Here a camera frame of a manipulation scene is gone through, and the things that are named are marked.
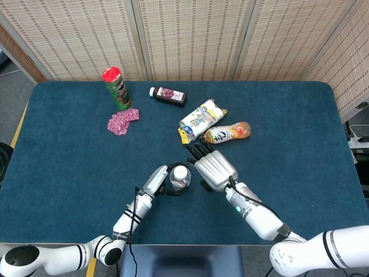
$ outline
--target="white robotic arm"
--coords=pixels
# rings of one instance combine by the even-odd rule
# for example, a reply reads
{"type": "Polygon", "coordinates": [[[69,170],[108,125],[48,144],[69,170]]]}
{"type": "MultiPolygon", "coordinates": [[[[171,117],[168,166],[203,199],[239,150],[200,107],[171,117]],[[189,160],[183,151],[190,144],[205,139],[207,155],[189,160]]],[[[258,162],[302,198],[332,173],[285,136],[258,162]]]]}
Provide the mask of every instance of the white robotic arm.
{"type": "Polygon", "coordinates": [[[150,176],[142,190],[136,188],[135,199],[113,227],[113,239],[101,235],[86,244],[64,248],[42,248],[19,246],[9,250],[0,262],[0,277],[28,277],[43,267],[49,275],[58,275],[87,267],[91,258],[104,265],[114,265],[122,255],[126,243],[131,242],[132,232],[151,209],[152,200],[159,194],[181,195],[188,187],[179,191],[165,188],[165,178],[177,165],[161,166],[150,176]]]}
{"type": "Polygon", "coordinates": [[[369,266],[369,226],[321,233],[309,241],[293,233],[278,215],[242,182],[237,183],[234,166],[213,147],[202,142],[186,148],[195,157],[188,159],[208,187],[225,192],[229,203],[260,238],[276,242],[269,257],[281,275],[292,277],[318,268],[369,266]]]}

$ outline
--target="beige wall panel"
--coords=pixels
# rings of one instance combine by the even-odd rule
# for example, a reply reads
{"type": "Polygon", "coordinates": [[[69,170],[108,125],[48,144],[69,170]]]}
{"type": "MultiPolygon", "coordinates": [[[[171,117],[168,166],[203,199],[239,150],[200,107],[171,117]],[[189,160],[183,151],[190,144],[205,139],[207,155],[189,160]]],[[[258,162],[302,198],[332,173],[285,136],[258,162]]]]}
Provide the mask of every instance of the beige wall panel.
{"type": "Polygon", "coordinates": [[[140,0],[153,79],[229,80],[248,3],[140,0]]]}
{"type": "Polygon", "coordinates": [[[235,80],[296,80],[324,43],[348,0],[261,0],[235,80]]]}
{"type": "Polygon", "coordinates": [[[304,78],[330,84],[341,115],[369,93],[368,24],[369,1],[364,0],[330,38],[304,78]]]}
{"type": "Polygon", "coordinates": [[[142,80],[123,1],[0,0],[0,11],[56,80],[142,80]]]}

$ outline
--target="red lid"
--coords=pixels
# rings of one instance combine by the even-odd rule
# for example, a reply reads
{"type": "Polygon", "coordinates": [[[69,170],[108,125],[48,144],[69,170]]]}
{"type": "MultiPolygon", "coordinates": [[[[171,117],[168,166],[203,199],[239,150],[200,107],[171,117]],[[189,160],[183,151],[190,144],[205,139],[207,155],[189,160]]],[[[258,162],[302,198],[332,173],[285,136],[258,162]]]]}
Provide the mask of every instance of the red lid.
{"type": "Polygon", "coordinates": [[[119,68],[116,68],[115,66],[112,66],[111,68],[107,68],[103,72],[103,80],[107,83],[111,83],[116,81],[121,76],[121,71],[119,68]]]}

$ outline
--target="yellow floor tape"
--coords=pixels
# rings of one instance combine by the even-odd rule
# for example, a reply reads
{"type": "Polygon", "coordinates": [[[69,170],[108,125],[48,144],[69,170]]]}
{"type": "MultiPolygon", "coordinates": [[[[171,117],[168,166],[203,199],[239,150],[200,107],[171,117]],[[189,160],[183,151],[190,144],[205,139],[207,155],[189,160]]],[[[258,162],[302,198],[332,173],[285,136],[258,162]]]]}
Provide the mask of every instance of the yellow floor tape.
{"type": "Polygon", "coordinates": [[[16,143],[17,143],[17,140],[18,140],[18,136],[19,136],[19,133],[21,132],[21,128],[22,128],[22,124],[23,124],[23,119],[24,119],[24,116],[25,116],[25,112],[27,111],[27,107],[28,107],[28,102],[27,102],[27,105],[25,105],[25,108],[24,108],[24,111],[23,111],[23,115],[21,117],[21,120],[18,124],[18,127],[17,127],[17,130],[16,130],[16,133],[14,134],[14,137],[13,137],[13,140],[12,140],[12,143],[11,143],[11,147],[14,149],[14,147],[16,146],[16,143]]]}
{"type": "Polygon", "coordinates": [[[88,264],[86,277],[93,277],[95,274],[96,259],[92,258],[88,264]]]}

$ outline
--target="table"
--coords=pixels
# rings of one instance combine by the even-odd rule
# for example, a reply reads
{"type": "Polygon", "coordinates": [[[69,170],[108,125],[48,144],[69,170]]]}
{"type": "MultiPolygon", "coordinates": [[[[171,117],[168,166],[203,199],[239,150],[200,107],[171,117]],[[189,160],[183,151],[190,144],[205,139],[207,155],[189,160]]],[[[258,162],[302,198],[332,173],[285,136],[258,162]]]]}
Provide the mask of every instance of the table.
{"type": "MultiPolygon", "coordinates": [[[[112,227],[152,172],[184,162],[178,122],[209,98],[248,121],[251,137],[216,146],[239,179],[291,229],[306,237],[368,224],[332,89],[319,82],[126,82],[140,120],[125,136],[107,130],[117,112],[103,82],[35,86],[0,189],[0,242],[87,242],[112,227]],[[149,97],[149,88],[188,93],[184,108],[149,97]]],[[[222,193],[193,171],[180,197],[160,196],[134,233],[135,244],[269,244],[222,193]]]]}

